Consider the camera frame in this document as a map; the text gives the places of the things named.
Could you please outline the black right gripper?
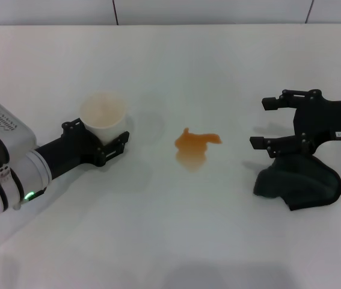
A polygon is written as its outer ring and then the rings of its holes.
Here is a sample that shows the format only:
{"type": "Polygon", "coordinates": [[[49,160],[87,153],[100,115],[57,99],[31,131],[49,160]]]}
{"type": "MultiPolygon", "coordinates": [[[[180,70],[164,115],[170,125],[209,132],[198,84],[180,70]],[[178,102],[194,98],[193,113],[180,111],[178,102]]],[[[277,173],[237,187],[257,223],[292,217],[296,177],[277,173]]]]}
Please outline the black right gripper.
{"type": "Polygon", "coordinates": [[[296,135],[264,138],[250,137],[255,150],[266,150],[270,158],[285,155],[313,155],[328,141],[341,141],[341,101],[328,101],[318,89],[284,89],[277,98],[263,98],[265,111],[296,109],[293,127],[296,135]]]}

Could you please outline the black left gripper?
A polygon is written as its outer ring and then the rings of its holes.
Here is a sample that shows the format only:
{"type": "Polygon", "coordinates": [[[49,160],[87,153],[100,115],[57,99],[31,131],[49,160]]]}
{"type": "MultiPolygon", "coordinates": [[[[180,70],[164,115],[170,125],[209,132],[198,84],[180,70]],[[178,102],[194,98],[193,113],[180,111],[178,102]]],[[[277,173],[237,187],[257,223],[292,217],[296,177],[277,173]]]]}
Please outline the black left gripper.
{"type": "Polygon", "coordinates": [[[52,179],[81,164],[104,166],[124,152],[130,136],[130,133],[125,131],[100,148],[100,141],[85,128],[80,118],[64,122],[61,127],[63,133],[60,138],[35,150],[47,163],[52,179]]]}

